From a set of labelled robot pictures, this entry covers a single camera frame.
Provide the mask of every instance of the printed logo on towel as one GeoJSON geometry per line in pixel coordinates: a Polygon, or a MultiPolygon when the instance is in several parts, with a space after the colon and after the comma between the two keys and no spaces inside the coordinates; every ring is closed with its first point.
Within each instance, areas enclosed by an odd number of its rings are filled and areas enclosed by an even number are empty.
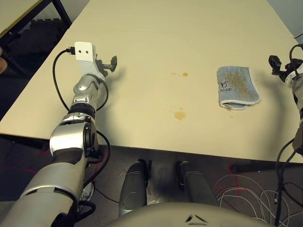
{"type": "Polygon", "coordinates": [[[228,81],[220,83],[220,91],[232,91],[232,88],[228,86],[228,81]]]}

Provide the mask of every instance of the floor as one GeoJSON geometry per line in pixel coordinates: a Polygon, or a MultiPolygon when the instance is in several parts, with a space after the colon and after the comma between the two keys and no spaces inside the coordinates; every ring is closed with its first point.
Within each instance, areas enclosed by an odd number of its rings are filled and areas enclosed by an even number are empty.
{"type": "MultiPolygon", "coordinates": [[[[0,187],[0,222],[5,217],[19,195],[22,193],[28,182],[35,173],[43,166],[51,162],[52,157],[47,152],[40,151],[9,140],[0,139],[0,178],[2,187],[0,187]]],[[[177,152],[167,152],[158,150],[134,149],[113,147],[112,156],[100,175],[95,179],[95,186],[103,192],[107,197],[119,201],[119,195],[122,188],[125,174],[138,158],[152,160],[150,171],[149,185],[147,187],[148,204],[174,201],[188,201],[186,194],[179,190],[174,177],[174,164],[177,160],[188,160],[200,170],[208,180],[211,186],[217,180],[230,173],[231,164],[246,164],[249,161],[244,159],[213,157],[205,155],[194,155],[177,152]]],[[[87,175],[95,169],[90,166],[87,175]]],[[[277,180],[274,170],[261,172],[251,172],[243,174],[257,181],[265,190],[276,190],[277,180]]],[[[292,181],[302,186],[303,169],[302,167],[291,167],[285,172],[285,180],[292,181]]],[[[243,186],[260,194],[260,189],[251,181],[235,176],[229,176],[223,179],[217,185],[215,193],[218,193],[224,187],[243,186]]],[[[289,187],[289,191],[299,201],[303,201],[303,194],[294,187],[289,187]]],[[[247,198],[255,207],[258,217],[260,217],[260,209],[254,198],[246,191],[238,190],[231,193],[232,195],[240,195],[247,198]]],[[[268,193],[271,201],[273,213],[276,206],[273,203],[273,193],[268,193]]],[[[287,196],[290,213],[302,211],[302,209],[291,202],[287,196]]],[[[84,226],[104,226],[118,217],[118,204],[106,199],[104,196],[95,191],[91,199],[96,204],[96,211],[88,218],[76,223],[76,227],[84,226]]],[[[243,203],[241,199],[226,197],[223,201],[223,207],[241,211],[241,213],[253,216],[254,213],[248,203],[243,203]]],[[[269,220],[268,212],[265,212],[267,220],[269,220]]],[[[286,218],[285,206],[283,206],[281,219],[286,218]]],[[[301,226],[303,223],[303,215],[298,215],[290,219],[289,227],[301,226]]]]}

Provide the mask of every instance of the black cable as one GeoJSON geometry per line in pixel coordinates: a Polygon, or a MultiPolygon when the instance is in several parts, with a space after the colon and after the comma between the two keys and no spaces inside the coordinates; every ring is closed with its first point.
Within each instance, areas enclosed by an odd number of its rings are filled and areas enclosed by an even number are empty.
{"type": "Polygon", "coordinates": [[[295,71],[296,76],[298,76],[299,73],[298,73],[297,69],[295,68],[295,65],[294,65],[294,61],[293,61],[292,55],[293,55],[293,50],[294,50],[296,47],[298,47],[298,46],[300,46],[300,47],[302,48],[302,44],[297,44],[297,45],[294,45],[294,46],[290,49],[290,52],[289,52],[289,61],[290,61],[290,64],[291,64],[293,70],[295,71]]]}
{"type": "Polygon", "coordinates": [[[60,57],[62,54],[66,53],[66,52],[68,52],[68,49],[66,49],[66,50],[61,51],[60,53],[58,53],[58,55],[55,57],[55,60],[53,61],[53,83],[55,84],[56,91],[57,91],[57,93],[58,93],[58,96],[59,96],[59,98],[60,98],[60,100],[61,100],[63,106],[65,107],[65,109],[67,109],[67,111],[69,111],[69,108],[67,107],[67,105],[66,105],[65,101],[63,100],[63,98],[62,98],[62,96],[61,96],[61,93],[60,93],[60,91],[59,91],[58,84],[57,84],[57,80],[56,80],[56,74],[55,74],[56,63],[57,63],[59,57],[60,57]]]}
{"type": "Polygon", "coordinates": [[[283,188],[283,191],[285,192],[285,194],[292,200],[294,201],[296,204],[298,204],[300,207],[303,208],[303,203],[299,202],[297,199],[295,199],[288,191],[286,188],[283,188]]]}
{"type": "Polygon", "coordinates": [[[99,175],[99,173],[104,169],[104,167],[107,165],[109,158],[110,158],[110,152],[111,152],[111,148],[110,148],[110,143],[108,141],[108,139],[106,138],[106,136],[104,134],[102,134],[101,132],[99,132],[97,130],[97,133],[103,137],[103,139],[105,140],[106,144],[107,144],[107,157],[104,161],[104,164],[98,169],[97,172],[95,172],[86,182],[84,182],[83,184],[83,188],[86,187],[93,179],[95,179],[96,176],[99,175]]]}
{"type": "Polygon", "coordinates": [[[90,207],[90,209],[88,211],[78,215],[76,222],[81,221],[84,218],[87,218],[89,215],[91,215],[96,210],[96,205],[90,201],[81,200],[81,201],[79,201],[79,205],[85,206],[85,207],[90,207]]]}
{"type": "Polygon", "coordinates": [[[300,35],[298,35],[298,36],[296,36],[294,39],[296,39],[296,38],[299,38],[300,36],[302,36],[303,35],[303,33],[302,34],[300,34],[300,35]]]}
{"type": "Polygon", "coordinates": [[[285,188],[285,185],[287,185],[287,184],[292,184],[293,186],[295,186],[296,188],[300,189],[303,192],[303,188],[300,187],[299,185],[293,183],[293,182],[286,182],[286,183],[284,183],[283,184],[283,190],[287,191],[287,189],[285,188]]]}
{"type": "MultiPolygon", "coordinates": [[[[66,52],[71,53],[71,54],[75,54],[75,48],[74,48],[74,47],[71,47],[71,48],[68,48],[68,49],[66,49],[66,50],[64,50],[64,51],[61,51],[61,52],[58,53],[58,55],[55,57],[55,60],[53,61],[53,83],[55,84],[57,94],[58,94],[58,96],[59,96],[59,98],[60,98],[60,100],[61,100],[63,106],[65,107],[65,109],[66,109],[67,111],[69,111],[70,109],[68,108],[67,104],[65,103],[65,101],[63,100],[63,98],[62,98],[62,96],[61,96],[60,90],[59,90],[59,88],[58,88],[57,80],[56,80],[56,74],[55,74],[56,63],[57,63],[59,57],[60,57],[62,54],[66,53],[66,52]]],[[[106,104],[106,102],[107,102],[107,100],[108,100],[108,87],[107,87],[107,84],[106,84],[106,82],[103,81],[103,80],[101,80],[101,83],[103,84],[103,86],[104,86],[104,88],[105,88],[106,97],[105,97],[105,100],[104,100],[103,104],[102,104],[100,107],[97,108],[97,111],[100,110],[102,107],[104,107],[105,104],[106,104]]]]}
{"type": "Polygon", "coordinates": [[[284,152],[284,150],[287,148],[287,146],[289,146],[292,142],[294,141],[294,138],[291,139],[288,143],[286,143],[280,150],[277,160],[276,160],[276,174],[278,177],[278,201],[277,201],[277,208],[276,208],[276,219],[275,219],[275,226],[278,226],[279,221],[280,221],[280,216],[281,216],[281,208],[282,208],[282,190],[283,190],[283,173],[285,170],[285,167],[287,165],[287,163],[292,159],[292,157],[294,156],[295,152],[286,160],[286,162],[284,163],[284,165],[281,168],[281,171],[279,170],[279,164],[280,164],[280,158],[282,156],[282,153],[284,152]]]}
{"type": "Polygon", "coordinates": [[[119,203],[118,201],[113,200],[113,199],[107,197],[107,196],[106,196],[105,194],[103,194],[98,188],[95,187],[95,190],[96,190],[98,193],[100,193],[101,195],[103,195],[105,198],[107,198],[108,200],[111,200],[112,202],[115,202],[115,203],[119,203]]]}
{"type": "Polygon", "coordinates": [[[106,97],[105,97],[105,100],[104,100],[103,104],[97,109],[97,111],[98,111],[99,109],[101,109],[102,107],[104,107],[105,104],[106,104],[106,102],[107,102],[107,100],[108,100],[108,87],[107,87],[107,84],[105,83],[104,80],[102,80],[101,83],[103,84],[103,86],[104,86],[104,88],[105,88],[105,90],[106,90],[106,97]]]}
{"type": "Polygon", "coordinates": [[[284,183],[284,187],[285,187],[285,185],[287,185],[287,184],[292,184],[293,186],[295,186],[296,188],[300,189],[300,190],[303,192],[303,188],[300,187],[299,185],[297,185],[297,184],[295,184],[295,183],[293,183],[293,182],[286,182],[286,183],[284,183]]]}

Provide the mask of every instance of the liquid spill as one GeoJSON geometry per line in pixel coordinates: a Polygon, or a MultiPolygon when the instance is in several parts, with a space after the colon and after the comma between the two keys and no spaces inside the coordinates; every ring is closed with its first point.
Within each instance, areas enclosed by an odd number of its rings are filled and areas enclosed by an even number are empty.
{"type": "Polygon", "coordinates": [[[179,121],[183,120],[186,117],[186,113],[183,111],[175,112],[175,118],[179,121]]]}

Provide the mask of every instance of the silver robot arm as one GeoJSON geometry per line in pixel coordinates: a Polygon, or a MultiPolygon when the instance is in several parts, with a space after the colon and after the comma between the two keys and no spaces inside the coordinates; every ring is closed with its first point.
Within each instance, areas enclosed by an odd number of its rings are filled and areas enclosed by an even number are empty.
{"type": "Polygon", "coordinates": [[[76,42],[73,49],[82,70],[74,87],[71,107],[52,132],[50,152],[53,162],[42,168],[15,202],[1,227],[73,226],[77,221],[79,198],[88,157],[98,152],[95,127],[100,88],[110,65],[97,66],[95,47],[76,42]]]}

